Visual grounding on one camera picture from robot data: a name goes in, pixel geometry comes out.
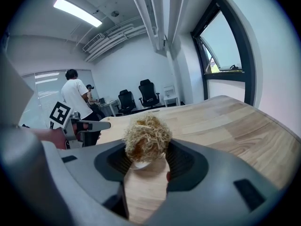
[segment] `person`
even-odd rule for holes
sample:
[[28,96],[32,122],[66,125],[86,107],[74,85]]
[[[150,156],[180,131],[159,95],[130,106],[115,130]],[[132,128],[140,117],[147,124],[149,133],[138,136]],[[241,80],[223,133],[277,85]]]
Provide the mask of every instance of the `person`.
[[86,88],[88,89],[88,103],[90,105],[90,108],[92,111],[94,111],[96,114],[100,115],[101,119],[103,119],[105,117],[104,113],[100,110],[100,108],[98,107],[98,105],[96,104],[97,102],[99,102],[99,100],[94,100],[92,97],[92,93],[91,90],[94,89],[94,87],[92,87],[92,85],[88,84],[86,85]]
[[[99,121],[98,116],[87,105],[88,89],[84,83],[79,80],[76,70],[68,70],[66,72],[67,82],[62,88],[62,97],[64,102],[73,108],[74,112],[80,113],[80,119],[85,121]],[[98,140],[100,131],[85,134],[85,145],[95,145]]]

